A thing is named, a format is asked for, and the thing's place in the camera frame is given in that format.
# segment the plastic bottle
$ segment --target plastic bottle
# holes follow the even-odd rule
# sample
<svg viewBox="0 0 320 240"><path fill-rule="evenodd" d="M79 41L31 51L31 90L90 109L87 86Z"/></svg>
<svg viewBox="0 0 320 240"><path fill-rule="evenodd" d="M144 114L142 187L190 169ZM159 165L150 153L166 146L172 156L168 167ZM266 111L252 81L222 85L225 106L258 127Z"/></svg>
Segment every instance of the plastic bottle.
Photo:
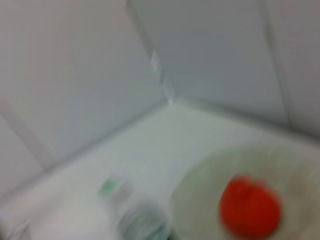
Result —
<svg viewBox="0 0 320 240"><path fill-rule="evenodd" d="M128 179L108 178L99 191L112 217L112 227L124 240L167 240L171 229L164 211L133 188Z"/></svg>

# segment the red object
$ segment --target red object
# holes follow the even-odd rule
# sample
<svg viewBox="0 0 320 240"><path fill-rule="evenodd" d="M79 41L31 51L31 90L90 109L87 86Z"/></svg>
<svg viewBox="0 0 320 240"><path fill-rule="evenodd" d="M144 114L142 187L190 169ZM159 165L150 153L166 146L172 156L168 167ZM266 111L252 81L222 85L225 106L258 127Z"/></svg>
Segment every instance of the red object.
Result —
<svg viewBox="0 0 320 240"><path fill-rule="evenodd" d="M276 230L282 213L280 201L266 185L248 176L238 176L224 190L219 214L234 235L259 240Z"/></svg>

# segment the white surface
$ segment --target white surface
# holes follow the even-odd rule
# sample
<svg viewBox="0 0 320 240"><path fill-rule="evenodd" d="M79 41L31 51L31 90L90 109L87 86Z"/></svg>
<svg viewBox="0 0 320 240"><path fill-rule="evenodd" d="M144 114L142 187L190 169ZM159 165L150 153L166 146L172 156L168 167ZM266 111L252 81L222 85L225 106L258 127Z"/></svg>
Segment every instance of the white surface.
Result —
<svg viewBox="0 0 320 240"><path fill-rule="evenodd" d="M33 240L111 240L110 219L97 197L110 174L126 174L166 207L190 167L212 152L250 143L279 144L315 159L320 156L319 145L293 135L174 105L150 115L3 205L4 222L12 227L30 221Z"/></svg>
<svg viewBox="0 0 320 240"><path fill-rule="evenodd" d="M0 30L0 96L57 161L165 99L119 0L0 0Z"/></svg>
<svg viewBox="0 0 320 240"><path fill-rule="evenodd" d="M320 1L266 0L297 129L320 136Z"/></svg>
<svg viewBox="0 0 320 240"><path fill-rule="evenodd" d="M132 0L180 96L285 124L255 0Z"/></svg>
<svg viewBox="0 0 320 240"><path fill-rule="evenodd" d="M33 155L0 117L0 197L43 173Z"/></svg>

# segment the bottle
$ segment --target bottle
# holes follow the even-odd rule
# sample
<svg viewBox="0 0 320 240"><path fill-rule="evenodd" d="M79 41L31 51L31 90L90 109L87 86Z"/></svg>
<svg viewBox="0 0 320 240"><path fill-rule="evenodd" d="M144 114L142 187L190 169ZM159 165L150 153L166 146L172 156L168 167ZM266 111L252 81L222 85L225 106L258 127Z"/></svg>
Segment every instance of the bottle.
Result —
<svg viewBox="0 0 320 240"><path fill-rule="evenodd" d="M113 218L112 227L123 240L168 240L170 237L165 212L135 190L128 179L108 178L98 195Z"/></svg>

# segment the white countertop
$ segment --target white countertop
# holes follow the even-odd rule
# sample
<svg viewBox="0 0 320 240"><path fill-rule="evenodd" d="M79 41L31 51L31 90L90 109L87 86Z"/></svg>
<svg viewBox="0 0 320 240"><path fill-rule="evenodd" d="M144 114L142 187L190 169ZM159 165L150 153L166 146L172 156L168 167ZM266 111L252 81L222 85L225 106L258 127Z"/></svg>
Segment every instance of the white countertop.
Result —
<svg viewBox="0 0 320 240"><path fill-rule="evenodd" d="M129 176L164 207L183 175L213 152L252 143L289 146L312 158L320 145L219 111L168 106L42 179L0 210L13 227L29 221L32 240L111 240L97 192L112 173Z"/></svg>

